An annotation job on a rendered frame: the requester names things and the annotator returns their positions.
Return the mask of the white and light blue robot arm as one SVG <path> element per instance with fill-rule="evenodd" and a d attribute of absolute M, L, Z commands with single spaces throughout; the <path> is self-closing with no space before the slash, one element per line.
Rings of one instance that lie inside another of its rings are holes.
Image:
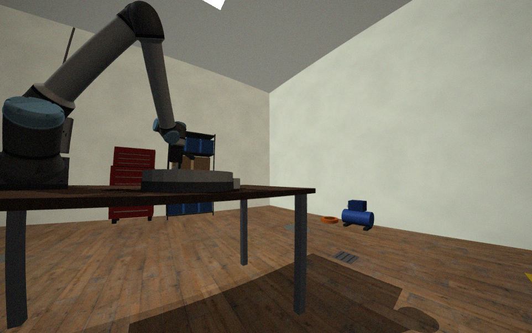
<path fill-rule="evenodd" d="M 0 176 L 44 181 L 64 172 L 60 155 L 64 120 L 80 94 L 134 42 L 140 41 L 158 118 L 153 131 L 171 145 L 185 146 L 186 124 L 175 121 L 166 76 L 163 26 L 144 1 L 126 5 L 73 53 L 44 83 L 34 83 L 2 107 Z M 8 156 L 9 155 L 9 156 Z"/>

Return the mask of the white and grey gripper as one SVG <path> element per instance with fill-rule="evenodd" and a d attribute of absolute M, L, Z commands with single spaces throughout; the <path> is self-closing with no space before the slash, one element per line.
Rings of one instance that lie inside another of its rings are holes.
<path fill-rule="evenodd" d="M 169 154 L 169 162 L 176 163 L 172 169 L 181 169 L 182 166 L 182 154 L 179 152 L 180 149 L 183 149 L 182 145 L 171 145 Z M 178 149 L 178 150 L 177 150 Z M 176 162 L 178 161 L 178 162 Z"/>

